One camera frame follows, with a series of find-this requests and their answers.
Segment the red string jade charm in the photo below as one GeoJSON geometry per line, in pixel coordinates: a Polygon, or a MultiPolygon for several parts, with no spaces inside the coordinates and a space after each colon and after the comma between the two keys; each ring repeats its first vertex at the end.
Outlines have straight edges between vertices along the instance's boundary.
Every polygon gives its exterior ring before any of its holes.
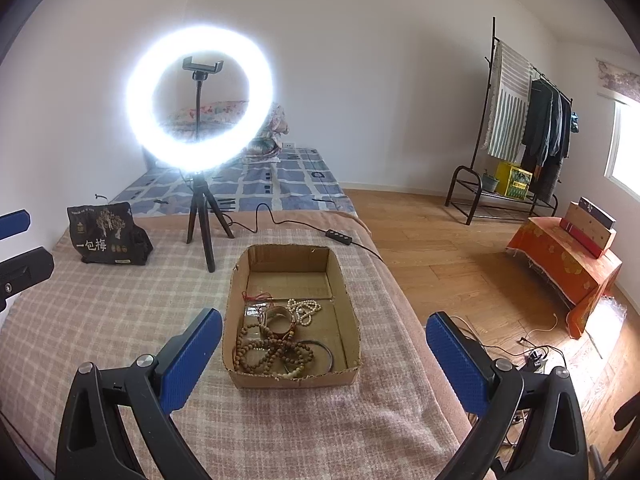
{"type": "Polygon", "coordinates": [[[242,292],[244,304],[252,308],[266,308],[273,304],[273,298],[269,292],[258,292],[257,295],[250,295],[248,292],[242,292]]]}

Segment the black snack bag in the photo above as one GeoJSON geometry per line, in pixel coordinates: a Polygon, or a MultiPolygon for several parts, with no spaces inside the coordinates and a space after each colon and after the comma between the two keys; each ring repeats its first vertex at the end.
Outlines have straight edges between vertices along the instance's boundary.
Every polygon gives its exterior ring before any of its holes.
{"type": "Polygon", "coordinates": [[[120,202],[67,208],[68,232],[83,263],[145,266],[153,245],[134,223],[131,205],[120,202]]]}

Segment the pink plaid blanket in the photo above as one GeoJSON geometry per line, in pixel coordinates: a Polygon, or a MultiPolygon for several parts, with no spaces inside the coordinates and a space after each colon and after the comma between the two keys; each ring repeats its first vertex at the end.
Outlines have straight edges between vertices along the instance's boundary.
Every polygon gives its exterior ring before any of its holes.
{"type": "Polygon", "coordinates": [[[215,238],[214,272],[183,218],[143,226],[154,247],[144,266],[84,263],[60,238],[52,276],[22,292],[2,326],[1,411],[46,464],[81,363],[130,365],[205,308],[221,313],[224,338],[172,418],[213,478],[433,479],[457,452],[468,416],[360,220],[303,211],[276,226],[261,214],[256,232],[215,238]],[[324,248],[340,268],[337,297],[352,304],[356,333],[324,348],[335,363],[313,382],[233,367],[246,259],[264,246],[324,248]]]}

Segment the orange cloth covered table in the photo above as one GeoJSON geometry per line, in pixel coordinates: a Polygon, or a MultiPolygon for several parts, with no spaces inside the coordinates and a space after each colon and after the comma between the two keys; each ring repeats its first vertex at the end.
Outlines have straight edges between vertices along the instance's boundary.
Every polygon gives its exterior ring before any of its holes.
{"type": "Polygon", "coordinates": [[[600,298],[615,283],[622,260],[611,249],[595,257],[561,226],[558,217],[527,219],[506,245],[524,255],[562,292],[570,304],[565,323],[570,338],[579,339],[600,298]]]}

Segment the black tripod stand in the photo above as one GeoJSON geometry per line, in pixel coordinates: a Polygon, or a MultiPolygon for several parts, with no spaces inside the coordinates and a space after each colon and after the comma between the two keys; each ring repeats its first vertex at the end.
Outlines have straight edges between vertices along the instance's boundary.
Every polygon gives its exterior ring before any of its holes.
{"type": "Polygon", "coordinates": [[[188,230],[186,231],[186,244],[191,244],[193,242],[195,221],[200,222],[201,238],[207,270],[209,273],[214,273],[216,270],[216,264],[213,251],[212,229],[210,228],[209,221],[209,211],[213,211],[222,229],[229,238],[233,238],[234,234],[224,218],[216,198],[213,196],[213,193],[210,192],[210,188],[202,174],[194,174],[191,188],[192,200],[188,230]]]}

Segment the books on table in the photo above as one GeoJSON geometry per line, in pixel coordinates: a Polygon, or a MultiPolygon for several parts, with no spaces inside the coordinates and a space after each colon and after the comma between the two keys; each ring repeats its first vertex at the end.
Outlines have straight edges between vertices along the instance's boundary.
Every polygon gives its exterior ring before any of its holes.
{"type": "Polygon", "coordinates": [[[616,237],[615,229],[602,223],[601,218],[580,203],[571,202],[561,218],[561,228],[593,257],[600,258],[611,248],[616,237]]]}

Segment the black clothes rack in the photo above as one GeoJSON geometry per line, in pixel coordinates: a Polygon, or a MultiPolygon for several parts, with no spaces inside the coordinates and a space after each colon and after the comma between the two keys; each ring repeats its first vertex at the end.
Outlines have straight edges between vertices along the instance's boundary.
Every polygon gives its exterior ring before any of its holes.
{"type": "Polygon", "coordinates": [[[554,216],[556,187],[578,131],[573,100],[517,50],[491,35],[480,128],[471,161],[451,176],[445,205],[475,219],[554,216]]]}

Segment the brown cardboard tray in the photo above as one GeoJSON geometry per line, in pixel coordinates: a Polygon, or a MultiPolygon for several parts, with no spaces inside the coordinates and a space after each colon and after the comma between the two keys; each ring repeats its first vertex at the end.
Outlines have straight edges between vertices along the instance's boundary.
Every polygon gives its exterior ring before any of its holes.
{"type": "Polygon", "coordinates": [[[232,270],[222,359],[235,387],[351,385],[360,330],[334,250],[252,245],[232,270]]]}

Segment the folded floral quilt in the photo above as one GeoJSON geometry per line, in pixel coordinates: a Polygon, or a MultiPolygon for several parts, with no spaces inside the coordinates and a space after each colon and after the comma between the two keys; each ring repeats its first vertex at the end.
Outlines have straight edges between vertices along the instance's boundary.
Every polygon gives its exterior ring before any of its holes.
{"type": "MultiPolygon", "coordinates": [[[[174,138],[193,142],[218,136],[219,133],[232,129],[245,115],[247,101],[218,101],[200,107],[200,125],[196,123],[196,109],[183,108],[168,116],[163,128],[174,138]]],[[[267,159],[282,150],[282,136],[288,134],[284,108],[272,103],[270,112],[258,133],[250,144],[242,151],[242,156],[249,159],[267,159]]]]}

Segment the black phone holder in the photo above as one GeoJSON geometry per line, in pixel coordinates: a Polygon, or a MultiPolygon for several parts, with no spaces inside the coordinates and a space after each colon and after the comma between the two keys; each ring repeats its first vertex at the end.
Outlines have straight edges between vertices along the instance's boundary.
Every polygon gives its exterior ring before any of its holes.
{"type": "Polygon", "coordinates": [[[209,75],[216,75],[222,71],[224,68],[224,61],[220,60],[216,61],[213,65],[207,65],[203,63],[195,63],[192,56],[187,56],[182,60],[182,68],[191,73],[192,80],[195,82],[195,128],[193,139],[198,141],[200,140],[203,84],[209,75]]]}

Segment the yellow box under rack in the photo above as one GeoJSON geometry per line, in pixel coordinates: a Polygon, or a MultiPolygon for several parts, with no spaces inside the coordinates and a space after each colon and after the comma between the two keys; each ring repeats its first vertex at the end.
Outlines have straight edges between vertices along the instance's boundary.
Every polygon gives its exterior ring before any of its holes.
{"type": "Polygon", "coordinates": [[[514,200],[525,200],[533,174],[510,162],[499,162],[495,178],[498,180],[496,192],[514,200]]]}

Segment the white window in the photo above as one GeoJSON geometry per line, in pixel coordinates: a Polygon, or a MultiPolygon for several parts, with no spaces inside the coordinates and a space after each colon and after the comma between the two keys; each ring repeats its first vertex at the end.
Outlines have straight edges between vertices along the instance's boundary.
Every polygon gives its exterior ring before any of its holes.
{"type": "Polygon", "coordinates": [[[613,127],[605,177],[639,199],[639,103],[613,93],[613,127]]]}

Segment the dark hanging clothes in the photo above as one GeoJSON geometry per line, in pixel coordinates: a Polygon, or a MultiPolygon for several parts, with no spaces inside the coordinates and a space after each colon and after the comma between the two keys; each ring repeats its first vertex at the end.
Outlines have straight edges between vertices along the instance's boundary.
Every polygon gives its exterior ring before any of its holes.
{"type": "Polygon", "coordinates": [[[548,202],[560,180],[564,159],[570,151],[572,103],[544,78],[530,86],[521,168],[533,174],[529,189],[538,200],[548,202]]]}

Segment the striped hanging towel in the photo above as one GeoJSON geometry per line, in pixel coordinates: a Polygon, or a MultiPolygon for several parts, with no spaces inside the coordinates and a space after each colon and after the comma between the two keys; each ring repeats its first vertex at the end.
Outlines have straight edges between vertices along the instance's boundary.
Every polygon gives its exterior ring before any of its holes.
{"type": "Polygon", "coordinates": [[[516,164],[523,145],[533,66],[498,40],[491,69],[487,117],[480,148],[488,156],[516,164]]]}

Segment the blue patterned bedsheet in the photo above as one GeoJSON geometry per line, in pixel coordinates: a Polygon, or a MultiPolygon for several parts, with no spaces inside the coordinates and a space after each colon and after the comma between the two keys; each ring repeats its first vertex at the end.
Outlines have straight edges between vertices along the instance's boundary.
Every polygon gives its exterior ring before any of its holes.
{"type": "MultiPolygon", "coordinates": [[[[320,153],[314,148],[286,148],[277,159],[235,160],[206,177],[224,212],[251,211],[260,203],[276,210],[330,210],[356,214],[320,153]]],[[[175,168],[155,167],[115,198],[130,203],[139,217],[188,214],[192,179],[175,168]]]]}

